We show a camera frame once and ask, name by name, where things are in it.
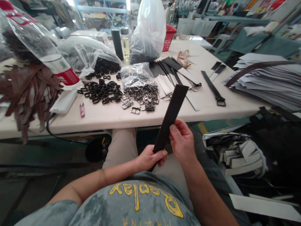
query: red basket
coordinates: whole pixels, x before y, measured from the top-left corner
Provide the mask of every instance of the red basket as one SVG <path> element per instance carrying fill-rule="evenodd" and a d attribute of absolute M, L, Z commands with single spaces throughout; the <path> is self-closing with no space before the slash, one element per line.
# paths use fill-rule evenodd
<path fill-rule="evenodd" d="M 173 35 L 177 32 L 173 27 L 166 25 L 166 37 L 164 40 L 163 52 L 168 51 L 170 43 L 172 42 Z"/>

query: red bottle label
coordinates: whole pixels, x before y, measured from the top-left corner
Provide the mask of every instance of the red bottle label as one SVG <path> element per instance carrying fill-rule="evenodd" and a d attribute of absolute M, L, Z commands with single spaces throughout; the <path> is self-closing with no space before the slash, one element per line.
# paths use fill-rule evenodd
<path fill-rule="evenodd" d="M 66 86 L 74 85 L 79 82 L 79 77 L 75 74 L 72 68 L 69 70 L 56 74 L 59 80 L 64 83 Z"/>

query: khaki pants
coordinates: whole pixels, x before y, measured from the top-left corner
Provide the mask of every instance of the khaki pants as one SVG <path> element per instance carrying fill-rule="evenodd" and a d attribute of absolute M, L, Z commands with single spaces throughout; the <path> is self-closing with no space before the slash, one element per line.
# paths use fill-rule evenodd
<path fill-rule="evenodd" d="M 136 144 L 136 128 L 113 129 L 112 143 L 108 148 L 108 155 L 103 164 L 103 169 L 129 162 L 138 157 Z M 189 192 L 180 162 L 170 154 L 164 166 L 155 166 L 153 174 L 165 176 L 176 182 L 184 194 L 189 197 Z"/>

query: tie-dye t-shirt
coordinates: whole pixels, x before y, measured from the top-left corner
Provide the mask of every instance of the tie-dye t-shirt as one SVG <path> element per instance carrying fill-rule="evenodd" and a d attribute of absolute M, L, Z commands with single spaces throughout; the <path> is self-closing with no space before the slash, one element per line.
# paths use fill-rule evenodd
<path fill-rule="evenodd" d="M 16 226 L 200 225 L 189 199 L 167 178 L 149 172 L 100 189 L 80 207 L 63 200 L 47 205 Z"/>

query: belt buckle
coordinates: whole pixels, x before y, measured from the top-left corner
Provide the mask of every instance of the belt buckle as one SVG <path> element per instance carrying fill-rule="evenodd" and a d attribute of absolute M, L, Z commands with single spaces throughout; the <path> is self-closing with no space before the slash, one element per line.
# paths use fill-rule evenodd
<path fill-rule="evenodd" d="M 216 105 L 217 106 L 221 106 L 221 107 L 225 107 L 226 106 L 226 102 L 225 102 L 225 98 L 223 98 L 223 97 L 216 97 L 215 98 L 216 99 Z"/>

